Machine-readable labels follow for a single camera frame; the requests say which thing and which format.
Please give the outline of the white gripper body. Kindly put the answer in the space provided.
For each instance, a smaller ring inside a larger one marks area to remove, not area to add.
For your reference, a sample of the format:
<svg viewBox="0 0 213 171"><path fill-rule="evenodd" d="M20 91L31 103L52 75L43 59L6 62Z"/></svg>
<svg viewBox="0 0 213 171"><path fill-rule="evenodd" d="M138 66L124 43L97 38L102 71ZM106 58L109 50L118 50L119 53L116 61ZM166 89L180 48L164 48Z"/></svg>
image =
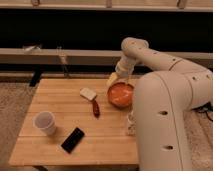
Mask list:
<svg viewBox="0 0 213 171"><path fill-rule="evenodd" d="M134 70L135 60L122 55L118 61L115 71L119 78L130 76Z"/></svg>

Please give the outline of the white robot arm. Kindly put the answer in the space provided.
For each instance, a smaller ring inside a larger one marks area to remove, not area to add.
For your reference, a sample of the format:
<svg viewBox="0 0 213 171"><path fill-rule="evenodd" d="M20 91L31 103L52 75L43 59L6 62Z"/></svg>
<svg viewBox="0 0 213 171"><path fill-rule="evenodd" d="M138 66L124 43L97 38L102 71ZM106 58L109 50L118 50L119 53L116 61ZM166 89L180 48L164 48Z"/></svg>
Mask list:
<svg viewBox="0 0 213 171"><path fill-rule="evenodd" d="M128 37L121 49L109 85L127 79L139 62L151 69L133 93L139 171L192 171L183 113L213 100L213 72L153 50L143 39Z"/></svg>

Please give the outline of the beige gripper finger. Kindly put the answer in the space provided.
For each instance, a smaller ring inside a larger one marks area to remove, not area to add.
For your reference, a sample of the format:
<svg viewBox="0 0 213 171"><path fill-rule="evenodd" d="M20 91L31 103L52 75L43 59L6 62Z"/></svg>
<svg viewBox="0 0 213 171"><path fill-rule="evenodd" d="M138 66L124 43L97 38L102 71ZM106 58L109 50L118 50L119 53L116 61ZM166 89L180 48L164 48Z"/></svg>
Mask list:
<svg viewBox="0 0 213 171"><path fill-rule="evenodd" d="M127 77L126 84L129 84L129 81L130 81L130 76Z"/></svg>
<svg viewBox="0 0 213 171"><path fill-rule="evenodd" d="M115 83L117 80L118 80L118 75L117 75L116 72L113 72L113 73L109 76L106 85L107 85L108 87L110 87L110 86L111 86L113 83Z"/></svg>

